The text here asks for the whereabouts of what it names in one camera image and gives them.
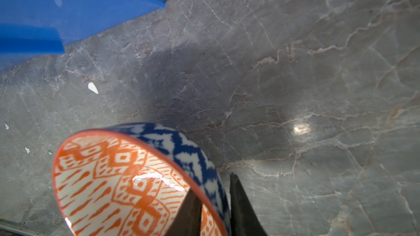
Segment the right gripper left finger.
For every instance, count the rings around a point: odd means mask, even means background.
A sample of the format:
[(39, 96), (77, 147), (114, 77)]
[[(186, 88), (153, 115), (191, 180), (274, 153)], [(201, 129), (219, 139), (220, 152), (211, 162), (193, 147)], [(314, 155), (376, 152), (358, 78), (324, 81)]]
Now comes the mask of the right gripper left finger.
[(165, 236), (199, 236), (202, 206), (202, 201), (190, 189)]

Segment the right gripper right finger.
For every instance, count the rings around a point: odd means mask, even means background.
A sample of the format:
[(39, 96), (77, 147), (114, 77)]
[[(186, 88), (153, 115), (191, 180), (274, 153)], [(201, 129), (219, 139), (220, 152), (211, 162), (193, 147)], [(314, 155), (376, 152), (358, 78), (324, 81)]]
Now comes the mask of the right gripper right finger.
[(267, 236), (239, 177), (230, 174), (231, 230), (233, 236)]

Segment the orange and blue patterned bowl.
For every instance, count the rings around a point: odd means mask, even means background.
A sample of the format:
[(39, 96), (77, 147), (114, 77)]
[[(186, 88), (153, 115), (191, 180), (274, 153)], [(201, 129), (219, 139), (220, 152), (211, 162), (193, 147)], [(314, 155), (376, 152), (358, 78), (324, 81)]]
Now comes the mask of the orange and blue patterned bowl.
[(158, 123), (84, 130), (58, 148), (52, 184), (75, 236), (162, 236), (188, 192), (202, 202), (202, 236), (231, 235), (221, 177), (185, 134)]

